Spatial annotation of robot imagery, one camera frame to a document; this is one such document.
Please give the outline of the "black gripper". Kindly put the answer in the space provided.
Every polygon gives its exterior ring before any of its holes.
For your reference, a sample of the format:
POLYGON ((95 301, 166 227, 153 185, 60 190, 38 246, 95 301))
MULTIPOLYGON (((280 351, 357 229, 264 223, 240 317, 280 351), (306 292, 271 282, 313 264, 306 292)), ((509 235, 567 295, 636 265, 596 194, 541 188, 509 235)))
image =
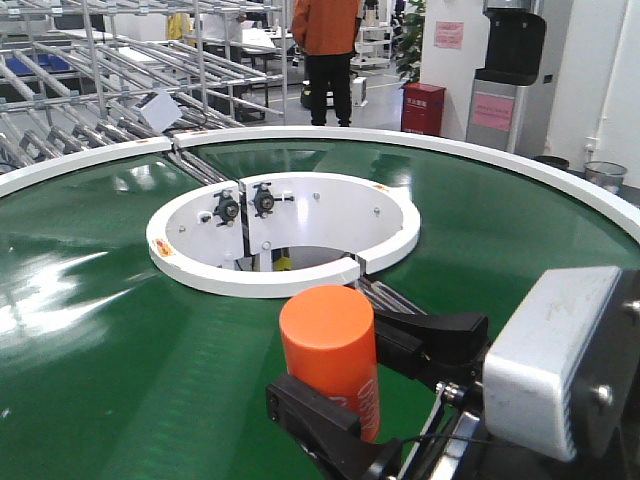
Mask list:
POLYGON ((562 462, 491 434, 485 423, 483 354, 489 319, 478 312, 374 312, 378 362, 429 388, 444 382, 455 409, 432 416, 412 439, 407 479, 636 479, 639 443, 636 349, 586 349, 570 387, 576 456, 562 462))

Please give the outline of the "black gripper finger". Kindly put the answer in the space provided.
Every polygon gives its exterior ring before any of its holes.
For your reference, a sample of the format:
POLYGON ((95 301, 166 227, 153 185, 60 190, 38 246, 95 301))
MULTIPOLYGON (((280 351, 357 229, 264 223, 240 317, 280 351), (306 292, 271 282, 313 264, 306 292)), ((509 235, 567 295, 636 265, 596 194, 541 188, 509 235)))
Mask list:
POLYGON ((303 381, 282 374, 266 387, 267 415, 326 479, 390 479, 401 469, 401 441, 361 438, 360 417, 303 381))

